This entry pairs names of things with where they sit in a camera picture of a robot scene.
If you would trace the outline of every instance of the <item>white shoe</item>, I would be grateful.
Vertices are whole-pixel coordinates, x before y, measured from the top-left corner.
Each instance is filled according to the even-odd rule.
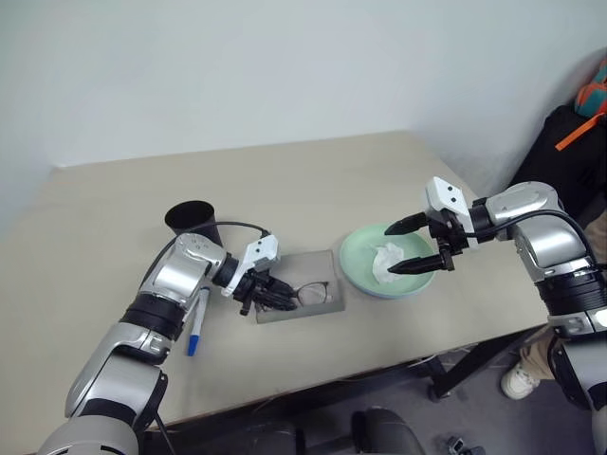
[[[532,393],[539,385],[540,379],[536,379],[530,373],[526,372],[521,365],[517,363],[512,370],[502,376],[502,392],[513,400],[521,400]]]

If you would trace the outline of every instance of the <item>black bag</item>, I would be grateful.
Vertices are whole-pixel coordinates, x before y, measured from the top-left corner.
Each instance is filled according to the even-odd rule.
[[[607,126],[605,117],[562,151],[555,145],[587,118],[571,106],[560,106],[545,120],[542,131],[510,185],[539,181],[553,187],[564,210],[578,219],[599,196],[604,200],[607,181]]]

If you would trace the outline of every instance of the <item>pants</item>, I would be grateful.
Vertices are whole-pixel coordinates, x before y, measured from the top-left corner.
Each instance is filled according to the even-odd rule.
[[[607,262],[607,210],[586,227],[585,233],[597,261]],[[533,335],[532,344],[519,351],[523,369],[536,379],[554,379],[548,367],[548,345],[552,336],[552,330],[545,326]]]
[[[548,345],[553,335],[552,329],[546,325],[533,335],[536,341],[519,351],[523,369],[536,379],[554,379],[548,366]]]

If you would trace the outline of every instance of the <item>metal table leg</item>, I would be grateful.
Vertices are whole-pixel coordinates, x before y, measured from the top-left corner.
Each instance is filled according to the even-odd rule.
[[[452,389],[481,372],[495,357],[501,355],[504,351],[510,351],[521,346],[540,327],[522,330],[479,343],[448,372],[431,376],[432,384],[428,388],[429,398],[434,402],[446,398]]]

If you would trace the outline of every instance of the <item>table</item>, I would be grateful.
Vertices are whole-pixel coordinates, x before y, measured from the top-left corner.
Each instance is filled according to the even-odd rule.
[[[420,211],[433,175],[471,204],[468,186],[406,132],[56,170],[0,244],[0,451],[34,451],[64,421],[69,386],[169,240],[162,220],[174,204],[208,200],[218,220],[270,228],[283,253],[337,252],[356,228]],[[257,235],[220,229],[236,255]],[[545,321],[513,245],[454,260],[404,300],[366,296],[337,267],[345,311],[264,325],[212,292],[198,353],[186,357],[182,337],[162,367],[160,414],[225,410]]]

